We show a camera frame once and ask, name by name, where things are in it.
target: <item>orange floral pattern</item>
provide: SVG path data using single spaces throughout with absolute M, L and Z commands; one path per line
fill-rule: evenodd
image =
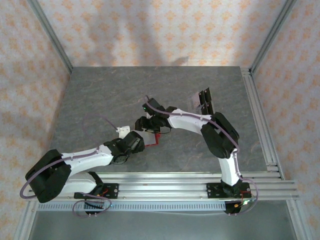
M 250 67 L 285 2 L 40 0 L 76 67 Z
M 255 76 L 285 176 L 320 236 L 320 2 L 298 1 Z
M 0 13 L 0 238 L 11 240 L 24 176 L 49 146 L 69 74 L 27 1 Z

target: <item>wallpaper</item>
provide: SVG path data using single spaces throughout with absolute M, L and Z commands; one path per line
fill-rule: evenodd
M 0 239 L 15 234 L 24 176 L 47 150 L 69 79 L 25 0 L 0 5 Z
M 298 181 L 308 223 L 319 237 L 319 0 L 297 1 L 255 81 L 285 176 Z
M 75 67 L 250 67 L 285 2 L 40 0 Z

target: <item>wall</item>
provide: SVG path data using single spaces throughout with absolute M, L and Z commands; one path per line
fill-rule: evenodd
M 285 2 L 40 0 L 76 67 L 250 67 Z
M 254 79 L 285 176 L 320 236 L 319 0 L 297 1 Z
M 25 0 L 0 5 L 0 239 L 25 202 L 24 176 L 49 146 L 69 73 Z

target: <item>patterned wallpaper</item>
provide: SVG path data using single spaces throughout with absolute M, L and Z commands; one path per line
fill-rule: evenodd
M 49 146 L 69 73 L 26 0 L 0 5 L 0 239 L 11 240 L 24 176 Z
M 298 180 L 308 223 L 319 237 L 319 0 L 297 1 L 255 81 L 285 176 Z
M 76 67 L 250 67 L 285 2 L 40 0 Z

